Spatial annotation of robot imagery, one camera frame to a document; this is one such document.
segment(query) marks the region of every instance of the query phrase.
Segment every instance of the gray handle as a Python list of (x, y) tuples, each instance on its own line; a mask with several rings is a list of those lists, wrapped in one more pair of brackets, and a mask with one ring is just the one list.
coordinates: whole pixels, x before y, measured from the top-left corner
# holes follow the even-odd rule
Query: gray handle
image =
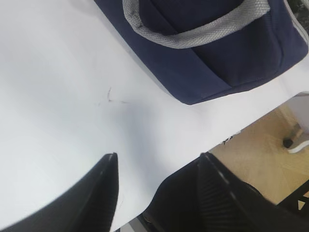
[(162, 35), (145, 27), (140, 19), (139, 0), (122, 0), (125, 18), (142, 37), (165, 47), (183, 49), (196, 47), (236, 32), (265, 15), (270, 6), (267, 0), (244, 0), (230, 13), (199, 28), (176, 35)]

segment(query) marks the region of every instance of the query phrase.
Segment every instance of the scratch mark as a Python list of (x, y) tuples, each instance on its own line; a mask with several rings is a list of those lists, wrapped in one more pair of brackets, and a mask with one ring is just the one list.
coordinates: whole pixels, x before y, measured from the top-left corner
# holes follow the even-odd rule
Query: scratch mark
[(107, 93), (108, 102), (112, 102), (112, 100), (111, 100), (111, 90), (112, 90), (112, 87), (110, 87), (110, 89), (108, 90), (108, 93)]
[(111, 99), (111, 91), (112, 91), (112, 87), (110, 87), (110, 89), (108, 90), (108, 93), (107, 93), (108, 102), (117, 102), (117, 103), (121, 103), (121, 104), (129, 104), (129, 102), (126, 102), (126, 101), (113, 101)]

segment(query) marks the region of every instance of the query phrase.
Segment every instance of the chair wheel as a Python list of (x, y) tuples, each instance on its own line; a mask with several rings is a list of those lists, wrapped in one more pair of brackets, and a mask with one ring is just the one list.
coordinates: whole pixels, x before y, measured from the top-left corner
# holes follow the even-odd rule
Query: chair wheel
[(293, 140), (292, 139), (284, 139), (283, 140), (283, 146), (285, 148), (290, 148), (293, 145)]

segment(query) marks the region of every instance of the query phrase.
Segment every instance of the light wood floor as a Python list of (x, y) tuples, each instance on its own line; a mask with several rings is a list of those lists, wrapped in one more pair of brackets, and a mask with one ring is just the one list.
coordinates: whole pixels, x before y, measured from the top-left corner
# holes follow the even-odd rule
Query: light wood floor
[(289, 154), (282, 146), (282, 139), (296, 123), (283, 104), (210, 152), (240, 179), (278, 204), (309, 179), (309, 148)]

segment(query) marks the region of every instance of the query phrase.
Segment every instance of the blue fabric bag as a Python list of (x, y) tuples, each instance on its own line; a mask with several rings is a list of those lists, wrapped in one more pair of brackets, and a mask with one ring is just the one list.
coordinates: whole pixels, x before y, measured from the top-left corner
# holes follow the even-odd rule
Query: blue fabric bag
[(286, 0), (95, 0), (175, 98), (195, 104), (258, 87), (303, 59)]

